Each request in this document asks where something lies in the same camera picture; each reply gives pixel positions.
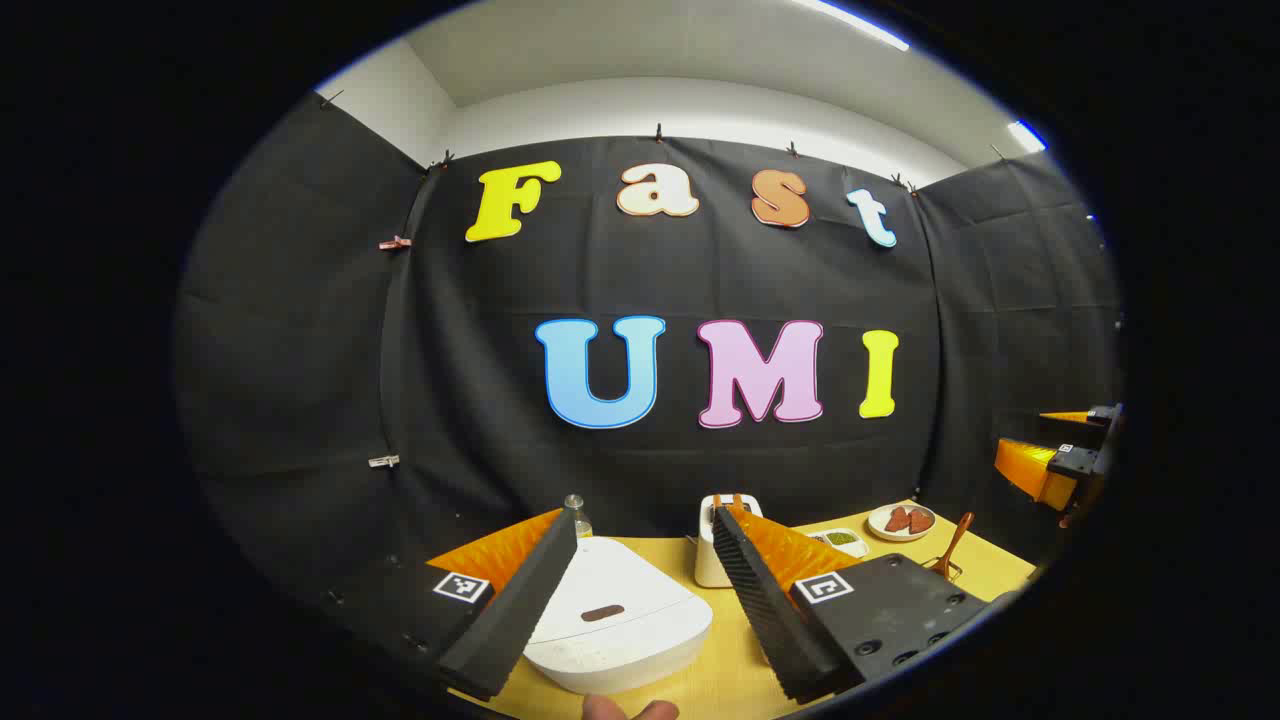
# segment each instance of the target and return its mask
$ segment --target ceiling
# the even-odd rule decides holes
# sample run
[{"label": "ceiling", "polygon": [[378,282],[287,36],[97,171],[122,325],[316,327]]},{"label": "ceiling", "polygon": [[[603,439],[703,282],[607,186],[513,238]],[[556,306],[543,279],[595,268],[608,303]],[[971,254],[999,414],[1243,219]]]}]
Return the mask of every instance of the ceiling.
[{"label": "ceiling", "polygon": [[484,0],[406,40],[460,108],[586,79],[716,79],[829,102],[970,168],[997,159],[991,145],[1025,154],[1015,118],[965,78],[790,0]]}]

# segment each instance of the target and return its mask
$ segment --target tabletop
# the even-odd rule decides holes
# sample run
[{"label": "tabletop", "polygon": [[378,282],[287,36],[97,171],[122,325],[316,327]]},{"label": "tabletop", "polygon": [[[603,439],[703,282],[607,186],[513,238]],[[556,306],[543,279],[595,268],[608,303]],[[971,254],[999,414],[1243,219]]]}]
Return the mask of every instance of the tabletop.
[{"label": "tabletop", "polygon": [[[904,501],[904,505],[913,505]],[[809,533],[832,528],[856,532],[870,547],[863,560],[900,552],[918,562],[925,562],[946,552],[955,523],[938,515],[933,530],[911,542],[888,542],[876,537],[867,528],[867,512],[836,518],[795,529]],[[982,538],[980,519],[965,533],[951,561],[964,569],[952,582],[960,589],[983,601],[1023,587],[1036,566]],[[773,670],[764,660],[760,643],[737,602],[733,588],[704,588],[694,582],[694,553],[696,547],[686,538],[613,538],[672,577],[712,607],[712,626],[694,662],[640,688],[611,696],[631,717],[653,700],[667,700],[680,707],[682,720],[700,717],[735,717],[737,720],[768,720],[795,712],[800,707],[782,694]],[[582,714],[582,696],[571,693],[538,671],[521,656],[502,693],[489,702],[456,693],[498,712],[522,720],[579,720]],[[827,696],[813,701],[826,702]]]}]

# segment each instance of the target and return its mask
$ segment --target letter m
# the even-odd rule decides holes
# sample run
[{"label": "letter m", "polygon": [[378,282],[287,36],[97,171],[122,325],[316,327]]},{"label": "letter m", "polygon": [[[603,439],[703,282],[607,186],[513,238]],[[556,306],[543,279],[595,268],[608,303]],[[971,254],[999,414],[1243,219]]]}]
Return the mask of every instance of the letter m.
[{"label": "letter m", "polygon": [[778,420],[804,423],[822,415],[817,397],[820,324],[792,320],[782,325],[768,360],[760,357],[751,334],[737,320],[703,323],[698,337],[710,348],[712,363],[710,401],[698,415],[704,428],[732,428],[742,421],[733,402],[735,387],[756,423],[768,415],[778,388],[782,402],[773,411]]}]

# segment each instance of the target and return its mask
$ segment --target wooden spatula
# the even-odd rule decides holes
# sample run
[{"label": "wooden spatula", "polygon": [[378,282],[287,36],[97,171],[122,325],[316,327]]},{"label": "wooden spatula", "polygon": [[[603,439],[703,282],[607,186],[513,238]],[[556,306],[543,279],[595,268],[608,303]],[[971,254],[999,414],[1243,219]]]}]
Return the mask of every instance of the wooden spatula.
[{"label": "wooden spatula", "polygon": [[951,536],[951,544],[947,547],[947,551],[942,553],[942,559],[938,560],[936,565],[929,568],[929,570],[942,575],[945,580],[951,579],[951,553],[955,552],[956,546],[960,544],[960,536],[969,529],[970,524],[973,524],[973,512],[965,512],[964,516],[960,518],[960,521],[956,523],[956,534]]}]

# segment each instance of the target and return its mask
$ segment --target hand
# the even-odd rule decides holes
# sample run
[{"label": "hand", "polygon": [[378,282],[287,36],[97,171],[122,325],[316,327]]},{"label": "hand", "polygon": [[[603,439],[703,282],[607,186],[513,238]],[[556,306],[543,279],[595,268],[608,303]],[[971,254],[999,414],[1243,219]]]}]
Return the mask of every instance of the hand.
[{"label": "hand", "polygon": [[[655,700],[631,720],[676,720],[678,716],[680,708],[675,703]],[[599,694],[589,694],[582,698],[582,720],[627,720],[627,715],[612,700]]]}]

